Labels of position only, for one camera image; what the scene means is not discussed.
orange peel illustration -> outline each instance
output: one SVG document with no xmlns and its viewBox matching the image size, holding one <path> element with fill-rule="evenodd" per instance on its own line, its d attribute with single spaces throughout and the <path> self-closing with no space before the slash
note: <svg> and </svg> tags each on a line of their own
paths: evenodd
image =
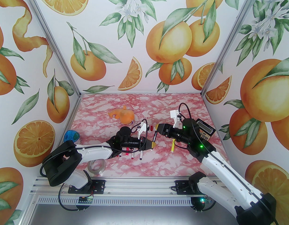
<svg viewBox="0 0 289 225">
<path fill-rule="evenodd" d="M 43 73 L 47 77 L 46 68 L 50 61 L 53 51 L 50 48 L 48 41 L 44 37 L 33 36 L 25 37 L 28 25 L 32 20 L 32 15 L 28 5 L 23 0 L 0 0 L 0 7 L 24 7 L 25 13 L 20 17 L 12 28 L 12 35 L 17 48 L 22 52 L 28 52 L 34 48 L 39 48 L 41 45 L 47 46 L 46 59 L 43 63 Z"/>
</svg>

calculator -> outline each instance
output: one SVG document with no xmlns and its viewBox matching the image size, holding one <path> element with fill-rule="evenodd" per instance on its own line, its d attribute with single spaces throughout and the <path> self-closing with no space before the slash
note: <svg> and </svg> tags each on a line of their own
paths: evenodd
<svg viewBox="0 0 289 225">
<path fill-rule="evenodd" d="M 200 137 L 208 141 L 215 133 L 215 129 L 201 119 L 197 119 L 196 122 L 200 127 Z"/>
</svg>

gray floor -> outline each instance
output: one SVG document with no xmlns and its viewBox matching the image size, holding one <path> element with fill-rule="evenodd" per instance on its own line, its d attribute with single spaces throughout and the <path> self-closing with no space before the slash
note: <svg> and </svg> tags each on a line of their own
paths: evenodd
<svg viewBox="0 0 289 225">
<path fill-rule="evenodd" d="M 91 206 L 85 212 L 38 205 L 30 225 L 237 225 L 222 206 L 195 213 L 190 207 Z"/>
</svg>

tape roll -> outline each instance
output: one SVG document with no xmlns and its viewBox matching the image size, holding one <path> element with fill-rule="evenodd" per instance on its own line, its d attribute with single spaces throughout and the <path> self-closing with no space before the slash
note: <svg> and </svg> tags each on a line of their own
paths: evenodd
<svg viewBox="0 0 289 225">
<path fill-rule="evenodd" d="M 87 169 L 94 175 L 100 175 L 106 168 L 105 159 L 97 159 L 87 163 Z"/>
</svg>

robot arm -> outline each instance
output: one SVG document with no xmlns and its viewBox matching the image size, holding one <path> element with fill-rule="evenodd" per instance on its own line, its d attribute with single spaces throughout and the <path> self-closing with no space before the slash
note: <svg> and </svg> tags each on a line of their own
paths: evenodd
<svg viewBox="0 0 289 225">
<path fill-rule="evenodd" d="M 51 186 L 67 183 L 77 189 L 83 188 L 87 191 L 92 181 L 86 171 L 76 169 L 79 164 L 96 159 L 114 158 L 121 152 L 127 152 L 122 151 L 122 148 L 144 151 L 155 147 L 154 142 L 140 136 L 143 131 L 146 131 L 145 123 L 141 123 L 137 130 L 138 137 L 131 137 L 131 129 L 122 127 L 108 141 L 96 145 L 83 146 L 74 144 L 73 141 L 66 141 L 43 160 L 41 174 L 44 168 L 45 176 Z"/>
<path fill-rule="evenodd" d="M 214 146 L 207 140 L 200 139 L 199 126 L 194 119 L 184 119 L 182 129 L 170 124 L 158 124 L 157 132 L 177 142 L 185 143 L 189 153 L 214 172 L 229 189 L 229 191 L 225 190 L 203 173 L 198 172 L 189 177 L 189 186 L 193 191 L 212 197 L 230 211 L 239 224 L 269 225 L 275 221 L 274 197 L 269 193 L 263 195 L 260 190 L 240 176 Z"/>
</svg>

